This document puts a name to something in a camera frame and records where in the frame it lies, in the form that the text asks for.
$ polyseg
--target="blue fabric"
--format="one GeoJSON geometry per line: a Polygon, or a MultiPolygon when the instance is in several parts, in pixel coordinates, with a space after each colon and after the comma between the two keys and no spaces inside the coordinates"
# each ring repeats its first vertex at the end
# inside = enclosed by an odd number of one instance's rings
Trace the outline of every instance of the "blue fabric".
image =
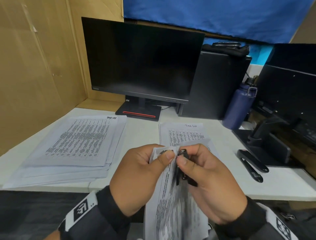
{"type": "MultiPolygon", "coordinates": [[[[231,42],[231,41],[206,37],[204,39],[203,44],[212,45],[214,42],[231,42]]],[[[246,42],[240,42],[240,43],[242,46],[244,45],[250,46],[249,56],[252,57],[251,64],[264,65],[273,48],[273,45],[248,44],[246,42]]]]}
{"type": "Polygon", "coordinates": [[[124,17],[289,43],[314,0],[124,0],[124,17]]]}

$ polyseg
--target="cable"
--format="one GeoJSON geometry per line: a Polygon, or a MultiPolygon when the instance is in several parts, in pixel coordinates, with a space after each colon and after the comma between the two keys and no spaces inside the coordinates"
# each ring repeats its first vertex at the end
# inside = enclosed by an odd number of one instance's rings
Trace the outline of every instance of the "cable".
{"type": "MultiPolygon", "coordinates": [[[[167,107],[167,108],[171,108],[171,106],[170,106],[170,107],[167,107]]],[[[165,109],[167,109],[167,108],[163,108],[163,109],[161,109],[161,111],[162,111],[162,110],[165,110],[165,109]]]]}

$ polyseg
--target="water bottle handle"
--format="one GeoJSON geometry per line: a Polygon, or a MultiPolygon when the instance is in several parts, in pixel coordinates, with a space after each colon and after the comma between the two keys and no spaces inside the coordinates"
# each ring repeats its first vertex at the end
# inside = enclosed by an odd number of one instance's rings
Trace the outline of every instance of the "water bottle handle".
{"type": "Polygon", "coordinates": [[[257,96],[257,92],[258,92],[258,88],[256,88],[256,87],[249,87],[248,90],[247,90],[247,97],[249,97],[249,98],[255,98],[255,97],[257,96]],[[249,94],[251,88],[256,90],[255,96],[253,96],[253,97],[251,97],[250,94],[249,94]]]}

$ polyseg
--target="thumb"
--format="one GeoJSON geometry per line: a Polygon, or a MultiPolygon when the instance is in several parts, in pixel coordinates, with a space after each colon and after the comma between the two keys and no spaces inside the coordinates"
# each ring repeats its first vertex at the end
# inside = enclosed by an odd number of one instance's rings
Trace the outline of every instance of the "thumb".
{"type": "Polygon", "coordinates": [[[157,174],[157,177],[160,176],[160,174],[165,170],[165,168],[171,163],[171,161],[174,159],[174,152],[171,150],[168,150],[158,156],[155,160],[153,160],[149,167],[152,169],[153,173],[157,174]]]}
{"type": "Polygon", "coordinates": [[[186,159],[182,155],[177,157],[177,165],[182,172],[195,180],[198,184],[203,183],[207,179],[208,171],[205,168],[186,159]]]}

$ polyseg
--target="black clip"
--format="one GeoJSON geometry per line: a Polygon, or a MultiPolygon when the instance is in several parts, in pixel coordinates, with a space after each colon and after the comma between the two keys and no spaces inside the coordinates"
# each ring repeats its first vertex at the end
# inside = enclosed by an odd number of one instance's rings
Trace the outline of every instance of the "black clip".
{"type": "MultiPolygon", "coordinates": [[[[184,156],[186,159],[189,159],[189,155],[188,155],[188,152],[186,151],[186,149],[182,149],[179,151],[179,154],[178,156],[184,156]]],[[[192,178],[190,178],[189,176],[187,176],[184,172],[182,172],[182,170],[177,166],[176,168],[176,183],[177,183],[177,186],[179,185],[180,183],[180,178],[182,178],[182,180],[187,180],[188,181],[188,184],[194,186],[194,187],[197,187],[198,186],[198,183],[196,181],[194,181],[192,178]]]]}

